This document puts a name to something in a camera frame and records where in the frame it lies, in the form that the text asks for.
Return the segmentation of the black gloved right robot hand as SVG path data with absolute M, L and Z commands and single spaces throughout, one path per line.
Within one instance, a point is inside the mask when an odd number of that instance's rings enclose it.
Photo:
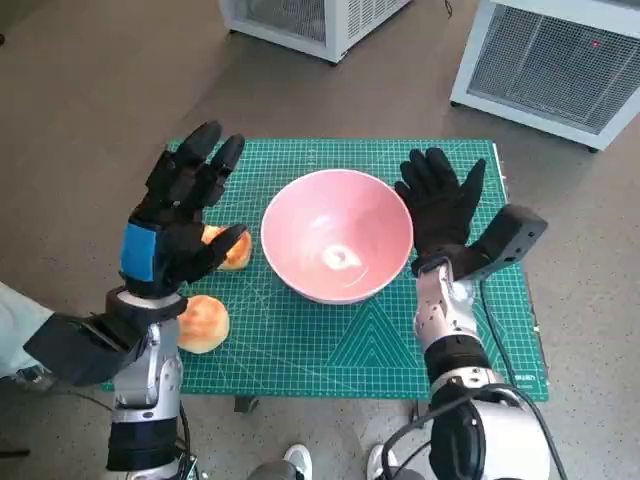
M 484 185 L 486 161 L 479 159 L 466 179 L 458 179 L 439 148 L 413 149 L 400 164 L 394 190 L 404 201 L 413 224 L 417 258 L 440 256 L 445 249 L 464 247 Z

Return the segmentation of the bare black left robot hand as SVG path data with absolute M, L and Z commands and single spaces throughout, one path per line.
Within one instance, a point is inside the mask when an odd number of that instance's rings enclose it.
M 234 224 L 210 243 L 202 240 L 202 211 L 222 197 L 245 146 L 240 134 L 224 143 L 221 135 L 219 122 L 205 122 L 158 158 L 123 236 L 120 275 L 132 294 L 161 298 L 198 281 L 223 264 L 247 231 Z

